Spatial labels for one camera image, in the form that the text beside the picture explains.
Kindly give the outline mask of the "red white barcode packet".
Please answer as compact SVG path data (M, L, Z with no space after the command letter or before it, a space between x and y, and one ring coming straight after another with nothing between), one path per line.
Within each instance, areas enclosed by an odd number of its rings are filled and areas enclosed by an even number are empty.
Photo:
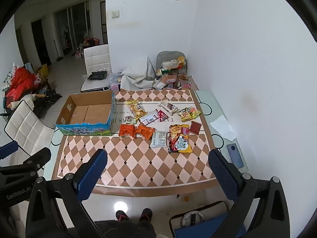
M154 111L148 112L139 118L139 122L145 126L159 119L159 111L156 109Z

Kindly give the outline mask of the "cardboard box blue sides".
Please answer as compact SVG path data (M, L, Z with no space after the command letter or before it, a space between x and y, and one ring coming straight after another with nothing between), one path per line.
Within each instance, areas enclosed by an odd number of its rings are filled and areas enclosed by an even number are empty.
M69 95L56 121L56 127L70 136L111 136L116 110L113 91Z

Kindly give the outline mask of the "chocolate biscuit white packet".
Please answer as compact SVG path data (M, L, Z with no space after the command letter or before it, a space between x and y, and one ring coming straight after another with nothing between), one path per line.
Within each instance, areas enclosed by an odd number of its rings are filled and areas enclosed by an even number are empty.
M163 108L170 116L173 116L173 114L177 113L179 111L179 108L172 104L168 100L163 100L159 102L159 107Z

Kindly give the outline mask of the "Sedaap noodle packet yellow red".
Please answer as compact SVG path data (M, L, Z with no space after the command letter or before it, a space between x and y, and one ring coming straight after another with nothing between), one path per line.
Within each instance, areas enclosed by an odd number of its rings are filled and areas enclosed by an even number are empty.
M169 153L192 153L189 143L189 125L169 126Z

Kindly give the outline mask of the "white paper sheet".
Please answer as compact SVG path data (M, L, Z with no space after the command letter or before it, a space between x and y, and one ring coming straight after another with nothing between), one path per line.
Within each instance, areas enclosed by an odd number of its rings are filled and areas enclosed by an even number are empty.
M236 134L232 125L227 121L224 115L221 115L210 124L222 136L222 138L229 141L234 141L236 139Z

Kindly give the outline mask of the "pink box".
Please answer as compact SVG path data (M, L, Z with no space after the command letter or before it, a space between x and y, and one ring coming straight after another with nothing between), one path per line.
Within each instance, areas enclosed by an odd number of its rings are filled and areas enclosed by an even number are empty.
M110 89L115 93L118 94L120 92L120 83L114 83L110 85Z

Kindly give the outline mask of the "colourful candy bag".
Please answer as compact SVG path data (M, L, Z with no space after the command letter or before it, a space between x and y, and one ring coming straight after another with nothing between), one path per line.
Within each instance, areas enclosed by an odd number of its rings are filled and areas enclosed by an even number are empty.
M177 115L180 117L182 122L191 121L196 119L201 112L194 107L186 107L177 112Z

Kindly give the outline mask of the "white cloth heap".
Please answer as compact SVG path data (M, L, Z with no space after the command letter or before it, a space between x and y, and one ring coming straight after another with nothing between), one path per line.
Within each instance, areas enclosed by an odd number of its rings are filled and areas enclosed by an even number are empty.
M142 57L129 64L122 72L120 89L126 91L147 90L156 87L158 80L150 58Z

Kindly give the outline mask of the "white noodle seasoning packet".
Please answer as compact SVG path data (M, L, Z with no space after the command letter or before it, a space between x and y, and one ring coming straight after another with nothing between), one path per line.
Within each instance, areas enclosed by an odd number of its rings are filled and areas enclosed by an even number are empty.
M167 148L168 132L156 130L152 135L150 148Z

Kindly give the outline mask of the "black bag on chair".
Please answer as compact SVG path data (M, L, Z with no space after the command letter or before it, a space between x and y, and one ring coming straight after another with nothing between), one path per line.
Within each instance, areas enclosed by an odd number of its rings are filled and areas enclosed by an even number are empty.
M105 80L107 77L107 71L94 71L89 76L88 79L91 81Z

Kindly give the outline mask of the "small red snack packet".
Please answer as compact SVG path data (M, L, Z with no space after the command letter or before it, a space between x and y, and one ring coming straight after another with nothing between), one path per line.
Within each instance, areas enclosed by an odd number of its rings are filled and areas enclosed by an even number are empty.
M169 119L169 117L168 117L168 115L165 112L163 112L162 110L158 111L158 120L159 120L159 122L164 122L164 121L166 121L168 119Z

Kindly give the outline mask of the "wall light switch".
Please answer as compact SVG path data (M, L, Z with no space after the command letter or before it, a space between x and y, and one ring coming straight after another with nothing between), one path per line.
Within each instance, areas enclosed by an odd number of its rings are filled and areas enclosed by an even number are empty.
M111 18L112 19L117 19L120 17L120 11L116 10L116 11L111 11Z

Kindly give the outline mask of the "dark red packet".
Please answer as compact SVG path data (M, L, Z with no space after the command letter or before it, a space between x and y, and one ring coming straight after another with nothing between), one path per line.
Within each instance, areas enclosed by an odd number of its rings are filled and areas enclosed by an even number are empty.
M201 123L198 123L196 121L191 121L191 126L189 128L189 132L196 134L196 135L199 135L200 130L201 130L201 126L202 126Z

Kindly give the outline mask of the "yellow chips bag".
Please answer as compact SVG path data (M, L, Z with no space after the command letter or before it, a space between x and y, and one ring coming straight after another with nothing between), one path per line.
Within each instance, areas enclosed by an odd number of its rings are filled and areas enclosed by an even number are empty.
M130 109L133 117L138 120L144 115L147 114L147 112L143 109L139 101L136 99L134 101L126 102L126 105Z

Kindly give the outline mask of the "orange snack packet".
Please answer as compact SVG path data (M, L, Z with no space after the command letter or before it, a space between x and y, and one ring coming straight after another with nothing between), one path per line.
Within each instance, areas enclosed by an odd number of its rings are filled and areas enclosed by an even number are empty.
M148 127L148 126L140 124L137 127L137 129L135 131L135 134L139 134L142 137L144 137L145 139L150 140L152 138L152 135L154 134L155 131L156 131L155 128Z
M136 135L136 129L134 125L130 124L121 124L119 128L119 136L125 137L130 136L132 138L135 138Z

